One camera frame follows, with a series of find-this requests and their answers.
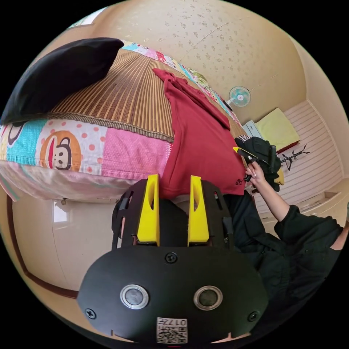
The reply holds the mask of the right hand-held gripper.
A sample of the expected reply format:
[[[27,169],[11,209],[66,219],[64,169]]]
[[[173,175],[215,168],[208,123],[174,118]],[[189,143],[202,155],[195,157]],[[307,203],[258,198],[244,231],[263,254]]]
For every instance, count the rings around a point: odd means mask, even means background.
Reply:
[[[266,174],[277,174],[281,161],[277,156],[276,146],[259,137],[239,137],[239,147],[233,150],[241,157],[257,159],[257,163]]]

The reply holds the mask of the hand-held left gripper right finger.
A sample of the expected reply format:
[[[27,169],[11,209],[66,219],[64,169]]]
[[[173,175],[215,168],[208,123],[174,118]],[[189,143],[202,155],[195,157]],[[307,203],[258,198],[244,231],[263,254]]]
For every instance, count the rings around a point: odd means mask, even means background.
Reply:
[[[201,177],[190,178],[190,200],[188,216],[188,243],[205,244],[209,240],[204,191]]]

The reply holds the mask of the person's right hand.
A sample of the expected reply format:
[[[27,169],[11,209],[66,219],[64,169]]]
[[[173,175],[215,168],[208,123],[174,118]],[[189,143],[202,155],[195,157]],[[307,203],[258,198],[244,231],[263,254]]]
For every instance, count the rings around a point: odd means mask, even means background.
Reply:
[[[256,189],[267,184],[263,170],[256,161],[248,164],[245,169],[245,174],[251,177],[250,182]]]

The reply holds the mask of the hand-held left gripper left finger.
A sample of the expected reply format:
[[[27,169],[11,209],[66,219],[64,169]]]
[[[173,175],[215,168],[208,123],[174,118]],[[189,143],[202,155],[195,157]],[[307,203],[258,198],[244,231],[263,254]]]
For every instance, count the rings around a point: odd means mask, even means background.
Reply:
[[[137,239],[141,244],[160,244],[159,175],[148,176]]]

